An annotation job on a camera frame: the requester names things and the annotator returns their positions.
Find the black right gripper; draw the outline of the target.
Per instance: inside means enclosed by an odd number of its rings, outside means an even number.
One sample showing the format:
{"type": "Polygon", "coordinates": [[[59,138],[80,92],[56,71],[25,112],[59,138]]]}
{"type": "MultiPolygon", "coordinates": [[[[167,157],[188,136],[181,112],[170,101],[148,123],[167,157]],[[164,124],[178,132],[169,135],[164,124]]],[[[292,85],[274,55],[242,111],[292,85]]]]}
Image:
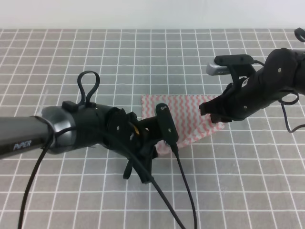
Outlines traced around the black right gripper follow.
{"type": "Polygon", "coordinates": [[[230,87],[222,95],[199,105],[201,116],[210,114],[212,123],[242,121],[260,109],[266,108],[269,101],[264,97],[265,86],[258,78],[249,77],[246,83],[230,87]]]}

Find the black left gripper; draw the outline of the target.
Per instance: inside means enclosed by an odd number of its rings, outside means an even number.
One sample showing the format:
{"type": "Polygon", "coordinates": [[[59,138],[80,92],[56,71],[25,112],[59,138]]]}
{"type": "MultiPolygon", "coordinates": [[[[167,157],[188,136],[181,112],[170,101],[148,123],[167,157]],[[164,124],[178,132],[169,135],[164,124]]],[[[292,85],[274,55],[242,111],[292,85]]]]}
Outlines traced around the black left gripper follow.
{"type": "MultiPolygon", "coordinates": [[[[126,113],[117,107],[104,108],[105,130],[135,155],[143,166],[137,172],[143,184],[150,183],[152,162],[158,157],[156,144],[163,139],[156,116],[138,120],[134,112],[126,113]]],[[[128,160],[124,179],[132,174],[133,161],[128,160]]]]}

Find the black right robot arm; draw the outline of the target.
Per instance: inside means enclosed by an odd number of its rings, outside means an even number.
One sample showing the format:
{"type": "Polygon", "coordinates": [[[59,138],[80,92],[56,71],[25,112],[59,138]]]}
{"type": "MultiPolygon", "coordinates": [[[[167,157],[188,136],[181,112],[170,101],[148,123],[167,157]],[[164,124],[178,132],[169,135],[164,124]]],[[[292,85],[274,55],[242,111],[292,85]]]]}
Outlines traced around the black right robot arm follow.
{"type": "Polygon", "coordinates": [[[210,115],[213,123],[242,121],[290,93],[305,93],[304,51],[275,49],[258,71],[255,63],[247,54],[216,56],[207,74],[228,74],[232,82],[220,96],[199,105],[201,115],[210,115]]]}

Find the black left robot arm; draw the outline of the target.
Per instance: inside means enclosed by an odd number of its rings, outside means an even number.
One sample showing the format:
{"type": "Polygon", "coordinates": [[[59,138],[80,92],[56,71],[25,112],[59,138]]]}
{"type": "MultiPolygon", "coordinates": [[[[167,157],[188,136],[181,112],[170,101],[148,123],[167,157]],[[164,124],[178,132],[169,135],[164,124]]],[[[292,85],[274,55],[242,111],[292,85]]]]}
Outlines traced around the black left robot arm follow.
{"type": "Polygon", "coordinates": [[[81,106],[72,112],[60,106],[43,109],[41,116],[1,117],[0,157],[44,148],[60,154],[99,144],[127,158],[124,179],[135,170],[142,183],[150,183],[156,144],[163,139],[152,117],[137,120],[135,113],[106,105],[81,106]]]}

